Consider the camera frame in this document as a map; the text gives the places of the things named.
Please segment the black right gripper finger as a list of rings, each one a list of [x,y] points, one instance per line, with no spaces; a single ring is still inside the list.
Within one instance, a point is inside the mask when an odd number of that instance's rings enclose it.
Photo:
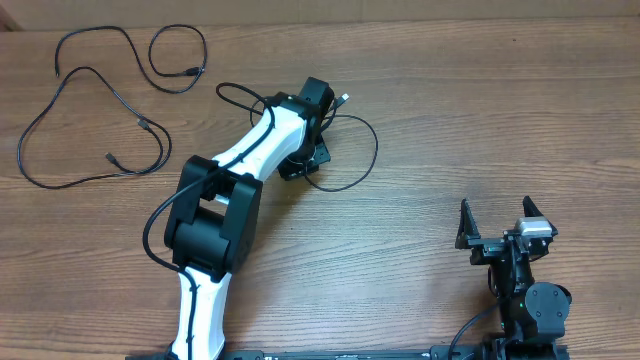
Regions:
[[[542,212],[529,196],[523,198],[522,205],[525,217],[543,217]]]
[[[455,248],[472,249],[480,244],[481,235],[474,220],[470,204],[466,198],[461,201],[460,221],[455,240]]]

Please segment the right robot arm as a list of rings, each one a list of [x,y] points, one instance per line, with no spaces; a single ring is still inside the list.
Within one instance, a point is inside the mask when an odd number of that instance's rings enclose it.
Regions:
[[[567,359],[568,350],[557,340],[565,335],[572,295],[561,285],[538,282],[531,264],[549,254],[557,228],[528,196],[522,201],[524,216],[498,238],[480,235],[469,202],[460,206],[455,241],[469,250],[472,265],[488,267],[488,287],[496,303],[470,319],[456,333],[447,350],[449,359]],[[458,344],[462,335],[497,311],[501,331],[483,337],[474,348]]]

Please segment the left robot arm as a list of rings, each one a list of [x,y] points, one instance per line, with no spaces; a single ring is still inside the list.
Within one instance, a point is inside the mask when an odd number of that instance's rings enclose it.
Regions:
[[[167,359],[216,359],[232,276],[256,235],[264,182],[318,170],[330,159],[321,136],[334,92],[310,77],[297,95],[267,99],[261,120],[233,147],[184,165],[165,229],[181,285],[178,332]]]

